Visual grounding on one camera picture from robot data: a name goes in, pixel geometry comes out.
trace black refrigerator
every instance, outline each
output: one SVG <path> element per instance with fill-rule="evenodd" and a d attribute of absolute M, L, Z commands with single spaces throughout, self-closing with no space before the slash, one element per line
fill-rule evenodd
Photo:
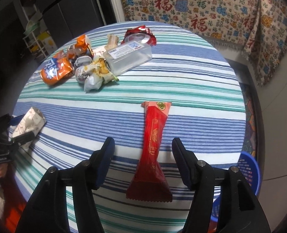
<path fill-rule="evenodd" d="M 35 0 L 35 4 L 58 47 L 116 22 L 110 0 Z"/>

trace person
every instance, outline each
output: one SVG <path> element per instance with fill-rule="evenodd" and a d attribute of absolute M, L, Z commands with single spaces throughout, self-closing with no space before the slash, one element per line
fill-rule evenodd
<path fill-rule="evenodd" d="M 2 220 L 11 233 L 15 233 L 18 221 L 26 206 L 26 200 L 16 185 L 14 173 L 14 168 L 8 163 L 0 164 L 0 184 L 5 201 Z"/>

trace table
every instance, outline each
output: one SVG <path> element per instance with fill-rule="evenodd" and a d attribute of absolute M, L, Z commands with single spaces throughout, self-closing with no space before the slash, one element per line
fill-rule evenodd
<path fill-rule="evenodd" d="M 49 57 L 29 79 L 14 109 L 17 116 L 36 106 L 47 119 L 30 150 L 16 154 L 15 177 L 26 200 L 51 165 L 73 167 L 100 149 L 107 136 L 115 139 L 116 152 L 105 183 L 93 191 L 106 233 L 177 232 L 183 227 L 193 192 L 183 185 L 176 168 L 171 152 L 174 137 L 180 137 L 198 159 L 220 168 L 238 161 L 244 140 L 246 117 L 239 83 L 229 64 L 205 40 L 156 22 L 113 24 L 87 35 L 96 48 L 107 43 L 108 33 L 122 40 L 128 28 L 142 24 L 157 38 L 153 58 L 119 76 L 118 83 L 85 93 L 71 78 L 50 88 L 40 78 Z M 147 100 L 172 102 L 158 157 L 172 190 L 171 203 L 125 197 L 142 151 L 144 109 L 140 103 Z M 215 198 L 219 194 L 216 188 Z M 71 188 L 67 188 L 67 209 L 70 227 L 77 232 Z"/>

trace hand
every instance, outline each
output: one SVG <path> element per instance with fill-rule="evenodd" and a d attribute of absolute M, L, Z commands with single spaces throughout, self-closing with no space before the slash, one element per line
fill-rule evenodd
<path fill-rule="evenodd" d="M 5 177 L 8 169 L 8 163 L 0 164 L 0 178 Z"/>

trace gold logo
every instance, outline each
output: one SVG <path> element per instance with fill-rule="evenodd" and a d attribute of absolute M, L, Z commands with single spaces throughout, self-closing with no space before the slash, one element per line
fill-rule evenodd
<path fill-rule="evenodd" d="M 165 109 L 165 103 L 158 102 L 156 104 L 157 104 L 157 106 L 159 107 L 160 110 L 164 110 Z"/>

